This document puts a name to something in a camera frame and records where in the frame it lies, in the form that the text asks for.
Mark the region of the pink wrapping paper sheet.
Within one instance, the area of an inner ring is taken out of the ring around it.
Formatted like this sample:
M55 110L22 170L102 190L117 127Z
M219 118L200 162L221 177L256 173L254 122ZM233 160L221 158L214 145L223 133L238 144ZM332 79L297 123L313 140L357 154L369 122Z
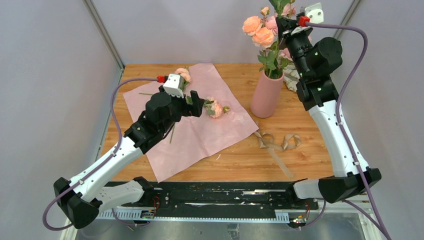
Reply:
M190 88L201 98L214 97L230 111L219 118L183 117L173 133L116 176L117 181L260 181L262 151L257 124L246 110L258 73L249 64L199 63L189 68Z

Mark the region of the orange rose stem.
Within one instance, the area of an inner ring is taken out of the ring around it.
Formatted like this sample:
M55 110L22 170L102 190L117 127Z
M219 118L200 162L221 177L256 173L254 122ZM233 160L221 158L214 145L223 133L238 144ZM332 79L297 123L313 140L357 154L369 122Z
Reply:
M249 36L253 44L260 48L257 59L262 67L259 69L269 79L279 79L283 76L279 64L278 27L276 18L271 14L268 6L260 10L260 15L248 17L243 25L242 31Z

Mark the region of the pink cylindrical vase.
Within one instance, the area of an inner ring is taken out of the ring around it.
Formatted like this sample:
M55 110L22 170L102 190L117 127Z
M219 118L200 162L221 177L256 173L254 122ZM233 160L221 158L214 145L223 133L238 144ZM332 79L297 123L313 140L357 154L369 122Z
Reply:
M262 71L256 84L250 110L258 118L269 118L276 111L280 92L284 83L284 75L280 78L269 78Z

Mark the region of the beige ribbon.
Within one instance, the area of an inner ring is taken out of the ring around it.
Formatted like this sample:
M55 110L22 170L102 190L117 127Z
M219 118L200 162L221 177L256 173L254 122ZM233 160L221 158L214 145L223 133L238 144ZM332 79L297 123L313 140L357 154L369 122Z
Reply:
M293 179L295 175L278 156L277 152L285 152L287 150L298 148L302 144L300 136L295 133L288 133L284 136L282 143L277 144L275 143L273 134L270 132L261 132L261 130L258 129L253 133L253 135L257 139L259 148L266 149L285 176L289 179Z

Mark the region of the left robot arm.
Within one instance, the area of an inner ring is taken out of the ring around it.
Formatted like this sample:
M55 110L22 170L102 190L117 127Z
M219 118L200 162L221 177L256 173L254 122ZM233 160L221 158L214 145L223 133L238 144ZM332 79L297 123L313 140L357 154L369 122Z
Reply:
M194 90L189 96L172 96L164 91L153 94L138 119L119 136L109 153L71 179L57 179L53 184L54 203L71 226L85 228L100 213L122 204L137 202L142 207L149 206L153 201L153 186L143 177L122 186L105 185L129 163L164 140L181 118L199 118L204 102Z

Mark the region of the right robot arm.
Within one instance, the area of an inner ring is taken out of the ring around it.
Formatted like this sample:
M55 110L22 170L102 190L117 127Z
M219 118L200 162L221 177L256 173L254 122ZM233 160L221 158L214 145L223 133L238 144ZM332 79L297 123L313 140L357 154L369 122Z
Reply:
M290 183L286 204L298 209L306 199L336 203L366 192L381 180L382 175L361 156L342 113L342 94L331 79L331 74L343 62L341 42L325 37L311 44L309 35L315 26L311 17L279 17L276 24L278 45L288 49L299 74L297 96L318 126L333 171L332 176Z

